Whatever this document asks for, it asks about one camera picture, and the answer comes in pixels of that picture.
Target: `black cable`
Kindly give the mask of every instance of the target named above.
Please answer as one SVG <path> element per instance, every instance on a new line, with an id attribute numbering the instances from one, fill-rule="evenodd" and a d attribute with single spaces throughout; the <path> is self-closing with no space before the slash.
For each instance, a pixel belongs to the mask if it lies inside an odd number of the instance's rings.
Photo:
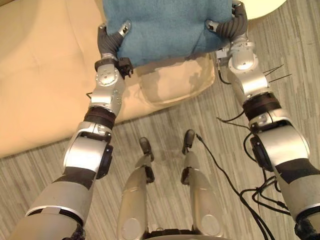
<path id="1" fill-rule="evenodd" d="M 265 177 L 266 171 L 265 171 L 264 169 L 262 169 L 262 171 L 263 171 L 263 176 Z M 279 207 L 284 208 L 284 209 L 286 209 L 286 210 L 289 210 L 288 207 L 286 206 L 286 204 L 284 204 L 282 201 L 277 201 L 277 200 L 274 200 L 274 199 L 272 199 L 272 198 L 269 198 L 269 197 L 263 195 L 263 192 L 264 192 L 269 186 L 271 186 L 272 184 L 277 184 L 278 181 L 276 180 L 276 176 L 272 176 L 271 178 L 269 178 L 269 180 L 270 180 L 270 179 L 274 179 L 274 181 L 271 182 L 271 183 L 268 183 L 268 181 L 269 181 L 268 179 L 266 179 L 266 178 L 264 178 L 264 179 L 265 179 L 264 185 L 262 185 L 262 186 L 260 187 L 260 189 L 259 189 L 259 195 L 260 195 L 262 198 L 264 198 L 265 200 L 270 201 L 270 202 L 273 202 L 273 203 L 277 204 Z"/>
<path id="2" fill-rule="evenodd" d="M 92 94 L 92 92 L 88 92 L 88 93 L 86 93 L 85 95 L 86 95 L 88 98 L 90 98 L 90 99 L 91 99 L 90 94 Z"/>
<path id="3" fill-rule="evenodd" d="M 262 193 L 263 193 L 263 191 L 260 191 L 260 192 L 259 192 L 259 195 L 260 195 L 263 199 L 265 199 L 265 200 L 267 200 L 267 201 L 270 201 L 270 202 L 273 202 L 273 203 L 277 204 L 279 207 L 281 207 L 281 208 L 283 208 L 283 209 L 289 210 L 288 207 L 287 207 L 282 201 L 274 200 L 274 199 L 272 199 L 272 198 L 269 198 L 269 197 L 267 197 L 267 196 L 264 196 Z"/>
<path id="4" fill-rule="evenodd" d="M 230 82 L 224 81 L 224 80 L 222 79 L 220 69 L 218 69 L 218 75 L 219 75 L 219 79 L 220 79 L 220 81 L 221 81 L 223 84 L 227 84 L 227 85 L 230 85 L 230 84 L 231 84 Z"/>
<path id="5" fill-rule="evenodd" d="M 267 181 L 267 174 L 266 174 L 266 170 L 264 170 L 263 168 L 262 168 L 262 174 L 263 174 L 264 182 L 266 182 Z"/>
<path id="6" fill-rule="evenodd" d="M 274 69 L 278 69 L 278 68 L 279 68 L 279 66 L 276 66 L 276 67 L 271 68 L 271 69 L 269 69 L 269 70 L 267 70 L 267 71 L 264 71 L 263 74 L 266 74 L 266 73 L 268 73 L 268 72 L 270 72 L 270 71 L 272 71 L 272 70 L 274 70 Z"/>
<path id="7" fill-rule="evenodd" d="M 257 162 L 257 160 L 250 155 L 250 153 L 249 153 L 248 150 L 247 150 L 247 146 L 246 146 L 247 140 L 248 140 L 248 138 L 249 138 L 251 135 L 252 135 L 252 132 L 250 132 L 250 133 L 244 138 L 244 140 L 243 140 L 243 149 L 244 149 L 245 154 L 246 154 L 252 161 Z"/>
<path id="8" fill-rule="evenodd" d="M 285 75 L 285 76 L 282 76 L 282 77 L 278 77 L 278 78 L 276 78 L 276 79 L 274 79 L 274 80 L 272 80 L 272 81 L 269 81 L 269 83 L 272 83 L 272 82 L 274 82 L 274 81 L 277 81 L 277 80 L 280 80 L 280 79 L 289 77 L 289 76 L 291 76 L 291 75 L 292 75 L 292 74 L 290 73 L 290 74 L 288 74 L 288 75 Z"/>
<path id="9" fill-rule="evenodd" d="M 268 76 L 268 75 L 272 74 L 274 71 L 278 70 L 278 69 L 281 68 L 283 65 L 284 65 L 284 64 L 282 64 L 281 66 L 277 66 L 277 67 L 275 67 L 274 69 L 270 70 L 270 72 L 267 73 L 265 76 Z"/>
<path id="10" fill-rule="evenodd" d="M 233 120 L 236 120 L 236 119 L 238 119 L 238 118 L 240 118 L 243 114 L 245 113 L 245 110 L 243 110 L 241 113 L 239 113 L 237 116 L 235 116 L 235 117 L 233 117 L 233 118 L 231 118 L 231 119 L 228 119 L 228 120 L 223 120 L 223 119 L 221 119 L 220 117 L 217 117 L 217 119 L 219 119 L 221 122 L 223 122 L 223 123 L 228 123 L 228 122 L 231 122 L 231 121 L 233 121 Z"/>
<path id="11" fill-rule="evenodd" d="M 240 201 L 248 208 L 248 210 L 249 210 L 250 213 L 252 214 L 255 222 L 257 223 L 257 225 L 259 226 L 259 228 L 260 228 L 260 230 L 261 230 L 261 232 L 262 232 L 262 234 L 263 234 L 264 239 L 265 239 L 265 240 L 268 240 L 268 236 L 267 236 L 267 234 L 266 234 L 266 231 L 267 231 L 267 233 L 269 234 L 271 240 L 275 240 L 275 238 L 274 238 L 272 232 L 270 231 L 270 229 L 268 228 L 267 224 L 266 224 L 266 223 L 263 221 L 263 219 L 256 213 L 256 211 L 253 210 L 253 209 L 249 206 L 249 204 L 247 203 L 247 201 L 246 201 L 246 200 L 240 195 L 240 193 L 236 190 L 236 188 L 234 187 L 233 183 L 231 182 L 228 174 L 226 173 L 225 170 L 223 170 L 223 169 L 219 166 L 219 164 L 218 164 L 217 161 L 216 161 L 216 158 L 214 157 L 214 155 L 212 154 L 212 152 L 210 151 L 210 149 L 208 148 L 208 146 L 205 144 L 205 142 L 204 142 L 204 140 L 202 139 L 202 137 L 201 137 L 200 135 L 198 135 L 197 133 L 196 133 L 195 135 L 196 135 L 196 138 L 204 145 L 205 149 L 209 152 L 209 154 L 211 155 L 211 157 L 212 157 L 212 159 L 213 159 L 213 161 L 214 161 L 214 164 L 217 166 L 217 168 L 218 168 L 221 172 L 223 172 L 223 174 L 224 174 L 224 176 L 226 177 L 226 179 L 227 179 L 230 187 L 232 188 L 232 190 L 235 192 L 235 194 L 238 195 L 238 197 L 240 198 Z"/>
<path id="12" fill-rule="evenodd" d="M 272 185 L 272 184 L 274 184 L 274 183 L 275 183 L 275 181 L 272 181 L 271 183 L 266 184 L 264 187 L 266 188 L 266 187 L 268 187 L 268 186 L 270 186 L 270 185 Z M 267 209 L 273 210 L 273 211 L 275 211 L 275 212 L 278 212 L 278 213 L 282 213 L 282 214 L 291 216 L 290 212 L 288 212 L 288 211 L 283 211 L 283 210 L 274 208 L 274 207 L 272 207 L 272 206 L 270 206 L 270 205 L 267 205 L 267 204 L 265 204 L 265 203 L 263 203 L 263 202 L 261 202 L 261 201 L 258 201 L 258 200 L 256 199 L 256 196 L 259 194 L 259 192 L 260 192 L 260 188 L 259 188 L 258 191 L 256 191 L 256 192 L 252 195 L 252 200 L 253 200 L 255 203 L 257 203 L 257 204 L 259 204 L 259 205 L 261 205 L 261 206 L 263 206 L 263 207 L 265 207 L 265 208 L 267 208 Z"/>
<path id="13" fill-rule="evenodd" d="M 277 183 L 278 183 L 278 181 L 275 181 L 275 183 L 274 183 L 274 188 L 275 188 L 275 190 L 276 190 L 278 193 L 281 193 L 281 190 L 278 188 Z"/>
<path id="14" fill-rule="evenodd" d="M 233 122 L 222 121 L 219 117 L 217 117 L 216 119 L 218 119 L 220 122 L 222 122 L 224 124 L 230 124 L 230 125 L 233 125 L 233 126 L 242 127 L 242 128 L 248 129 L 250 131 L 250 128 L 245 126 L 245 125 L 240 125 L 240 124 L 236 124 L 236 123 L 233 123 Z"/>

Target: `blue towel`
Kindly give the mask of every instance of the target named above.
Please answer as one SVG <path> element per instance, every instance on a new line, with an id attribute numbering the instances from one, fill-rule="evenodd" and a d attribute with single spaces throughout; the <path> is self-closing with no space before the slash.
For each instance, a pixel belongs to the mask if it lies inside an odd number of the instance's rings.
<path id="1" fill-rule="evenodd" d="M 131 20 L 118 57 L 134 67 L 221 48 L 227 40 L 208 31 L 205 21 L 232 17 L 232 0 L 103 0 L 103 8 L 109 34 Z"/>

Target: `robotic arm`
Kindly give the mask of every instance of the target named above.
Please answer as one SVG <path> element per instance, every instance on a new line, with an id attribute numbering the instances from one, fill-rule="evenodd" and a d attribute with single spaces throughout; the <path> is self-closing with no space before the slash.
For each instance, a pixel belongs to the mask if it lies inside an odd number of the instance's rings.
<path id="1" fill-rule="evenodd" d="M 96 87 L 88 111 L 69 142 L 64 156 L 64 172 L 38 196 L 11 234 L 11 240 L 81 240 L 96 179 L 108 173 L 113 147 L 112 128 L 122 104 L 125 76 L 133 73 L 128 58 L 117 58 L 117 51 L 131 23 L 107 35 L 98 27 L 101 60 L 95 63 Z"/>
<path id="2" fill-rule="evenodd" d="M 243 107 L 253 133 L 250 139 L 259 166 L 274 172 L 302 240 L 320 238 L 320 171 L 309 162 L 309 147 L 274 96 L 259 68 L 255 45 L 247 36 L 243 3 L 232 1 L 234 18 L 226 23 L 208 20 L 206 27 L 230 39 L 230 47 L 216 52 L 219 65 L 227 64 L 228 79 Z M 107 35 L 98 28 L 101 60 L 95 63 L 96 87 L 88 111 L 70 140 L 64 172 L 47 186 L 18 223 L 10 240 L 81 240 L 94 183 L 108 173 L 113 147 L 112 128 L 120 111 L 125 76 L 133 73 L 128 58 L 117 51 L 130 22 Z"/>
<path id="3" fill-rule="evenodd" d="M 230 39 L 230 48 L 216 52 L 218 66 L 227 64 L 228 80 L 253 133 L 250 139 L 260 167 L 274 172 L 284 201 L 302 240 L 320 239 L 320 170 L 309 161 L 309 146 L 281 107 L 259 68 L 255 44 L 247 37 L 244 4 L 232 1 L 234 18 L 208 20 L 206 27 Z"/>

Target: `silver joint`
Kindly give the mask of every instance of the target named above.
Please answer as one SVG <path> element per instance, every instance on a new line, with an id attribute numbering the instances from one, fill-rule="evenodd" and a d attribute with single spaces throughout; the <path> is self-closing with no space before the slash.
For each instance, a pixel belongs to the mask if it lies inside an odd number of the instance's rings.
<path id="1" fill-rule="evenodd" d="M 236 8 L 236 7 L 239 7 L 241 5 L 241 1 L 238 1 L 238 0 L 232 0 L 232 7 L 233 8 Z"/>
<path id="2" fill-rule="evenodd" d="M 212 20 L 205 21 L 205 27 L 211 32 L 216 32 L 218 25 L 219 25 L 218 22 L 214 22 Z"/>
<path id="3" fill-rule="evenodd" d="M 113 64 L 105 64 L 97 69 L 96 83 L 106 87 L 114 84 L 119 77 L 119 71 Z"/>
<path id="4" fill-rule="evenodd" d="M 111 53 L 102 53 L 101 54 L 101 59 L 113 59 L 113 60 L 118 62 L 118 58 L 115 55 L 111 54 Z"/>
<path id="5" fill-rule="evenodd" d="M 124 22 L 124 24 L 121 26 L 121 28 L 119 29 L 118 33 L 122 36 L 122 37 L 125 37 L 128 32 L 130 31 L 131 29 L 131 21 L 130 20 L 127 20 Z"/>
<path id="6" fill-rule="evenodd" d="M 99 25 L 99 28 L 100 28 L 100 29 L 103 29 L 103 28 L 105 28 L 106 26 L 107 26 L 107 25 L 106 25 L 105 23 L 102 23 L 102 24 Z"/>

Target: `beige couch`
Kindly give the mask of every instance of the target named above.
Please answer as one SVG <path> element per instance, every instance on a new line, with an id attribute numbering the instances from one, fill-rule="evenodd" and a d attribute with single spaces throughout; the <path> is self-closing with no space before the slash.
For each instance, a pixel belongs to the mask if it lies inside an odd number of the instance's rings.
<path id="1" fill-rule="evenodd" d="M 87 111 L 100 56 L 101 0 L 14 0 L 0 6 L 0 157 L 70 137 Z M 135 69 L 117 122 L 199 94 L 209 54 Z"/>

